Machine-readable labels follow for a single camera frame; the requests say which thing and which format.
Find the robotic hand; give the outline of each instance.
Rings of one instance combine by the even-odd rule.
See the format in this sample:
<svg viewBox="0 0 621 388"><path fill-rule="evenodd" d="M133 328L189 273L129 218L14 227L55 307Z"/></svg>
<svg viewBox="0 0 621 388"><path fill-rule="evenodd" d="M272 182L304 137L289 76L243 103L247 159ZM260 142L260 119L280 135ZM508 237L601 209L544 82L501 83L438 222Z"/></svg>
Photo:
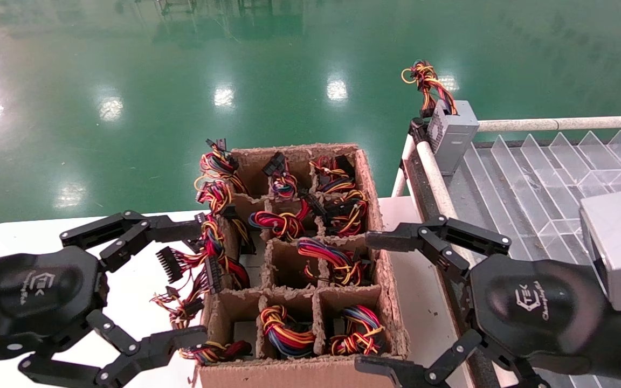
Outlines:
<svg viewBox="0 0 621 388"><path fill-rule="evenodd" d="M519 388L550 387L533 368L621 379L621 311L611 305L593 267L512 260L507 237L444 216L402 223L390 232L369 231L365 243L388 251L417 250L463 284L470 329L429 368L360 356L358 371L390 376L396 387L446 388L445 379L479 350L513 371ZM449 243L487 258L469 268Z"/></svg>
<svg viewBox="0 0 621 388"><path fill-rule="evenodd" d="M141 371L166 366L177 349L204 343L203 326L136 341L102 314L107 272L121 268L151 241L195 240L200 231L197 220L175 223L167 216L126 211L62 233L61 251L0 258L0 359L34 352L20 362L19 371L36 383L121 388ZM100 260L85 251L114 239ZM202 308L202 300L196 303ZM93 330L119 351L113 363L96 368L52 359Z"/></svg>

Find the torn cardboard edge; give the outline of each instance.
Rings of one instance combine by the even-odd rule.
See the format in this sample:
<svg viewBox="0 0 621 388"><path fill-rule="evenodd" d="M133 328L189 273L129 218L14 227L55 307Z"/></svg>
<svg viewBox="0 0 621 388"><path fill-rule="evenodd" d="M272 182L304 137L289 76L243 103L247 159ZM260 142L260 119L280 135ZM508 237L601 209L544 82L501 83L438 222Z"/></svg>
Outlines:
<svg viewBox="0 0 621 388"><path fill-rule="evenodd" d="M239 176L241 176L244 183L248 184L254 179L263 182L261 187L257 187L256 190L252 191L252 197L239 193L234 194L234 204L237 206L237 213L246 223L250 214L249 211L283 209L281 206L285 208L294 206L293 202L298 201L297 199L292 202L276 201L271 196L271 180L262 174L262 167L278 151L283 152L290 161L290 170L292 169L291 165L294 165L294 169L304 170L303 163L307 164L310 160L315 160L323 155L328 157L346 155L356 170L357 185L364 191L369 201L369 208L365 217L367 229L384 230L380 207L377 202L377 192L372 182L367 157L365 152L354 143L317 143L295 145L295 147L232 150L234 157L239 159L239 164L241 165L239 167ZM312 182L311 193L320 202L330 199L332 195L328 196L321 192L316 192L318 175L310 165L308 165L308 172L310 172ZM262 185L265 182L267 182L267 187L263 189ZM350 236L348 238L327 236L325 226L320 218L314 217L312 222L315 223L318 229L316 238L326 244L346 247L356 246L362 244L364 239L364 235ZM259 236L265 245L264 264L260 270L261 286L254 289L239 290L238 292L236 290L224 290L219 295L207 295L202 315L202 324L209 328L209 334L219 339L232 339L233 327L236 322L235 319L232 319L233 316L250 317L254 311L251 307L253 304L257 305L257 311L260 312L274 303L283 303L288 309L298 309L301 317L308 317L308 314L310 314L313 320L312 330L316 334L314 351L322 354L327 350L326 325L329 324L332 327L332 320L334 319L334 317L328 317L329 321L325 322L323 309L326 310L325 314L334 315L328 313L328 311L334 311L328 306L335 306L340 300L344 301L343 304L352 303L352 301L368 301L372 305L367 307L377 309L375 312L386 327L390 356L402 359L407 357L409 354L409 339L404 329L397 298L397 289L395 287L394 272L392 271L392 264L387 252L370 251L370 257L377 258L373 276L375 285L368 287L333 287L326 281L318 281L317 285L306 289L289 289L288 287L278 287L274 284L276 266L279 265L281 267L279 263L283 263L284 260L283 258L276 257L275 254L280 253L280 251L290 252L288 249L295 247L296 240L284 242L277 238L271 238L269 230L259 232ZM321 277L327 278L329 276L329 269L326 265L321 265L322 263L325 262L320 260L318 271ZM246 314L236 315L232 313L232 309L236 308L245 310ZM204 388L217 388L219 386L229 388L233 384L257 387L261 385L259 381L262 380L266 381L265 385L267 388L274 386L288 388L294 385L293 381L303 382L303 380L299 379L306 373L311 373L308 375L308 378L313 381L322 381L323 386L334 386L333 384L337 383L336 386L345 388L345 378L350 375L355 376L358 380L365 379L366 386L391 386L389 379L386 385L376 385L379 376L357 373L353 368L353 361L347 361L351 356L320 355L314 358L303 359L271 359L271 356L276 356L273 353L276 349L271 349L269 342L266 342L266 336L264 336L259 317L256 317L256 325L256 344L254 344L254 356L256 359L210 366L197 366L196 369L200 373ZM318 380L318 376L327 376L328 380Z"/></svg>

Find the metal bar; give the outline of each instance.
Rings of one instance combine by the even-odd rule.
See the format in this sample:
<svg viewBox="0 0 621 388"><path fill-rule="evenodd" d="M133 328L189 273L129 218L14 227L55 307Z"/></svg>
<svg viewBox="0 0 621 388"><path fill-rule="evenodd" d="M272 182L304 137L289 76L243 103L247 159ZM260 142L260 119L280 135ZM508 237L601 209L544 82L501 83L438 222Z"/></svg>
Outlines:
<svg viewBox="0 0 621 388"><path fill-rule="evenodd" d="M483 120L478 132L621 128L621 116L562 119Z"/></svg>
<svg viewBox="0 0 621 388"><path fill-rule="evenodd" d="M406 142L404 142L404 150L402 151L402 162L409 160L409 156L413 150L416 149L416 145L413 142L411 135L406 135ZM395 186L392 189L392 197L401 197L404 193L404 184L406 183L406 176L404 170L397 169L397 179L395 180Z"/></svg>

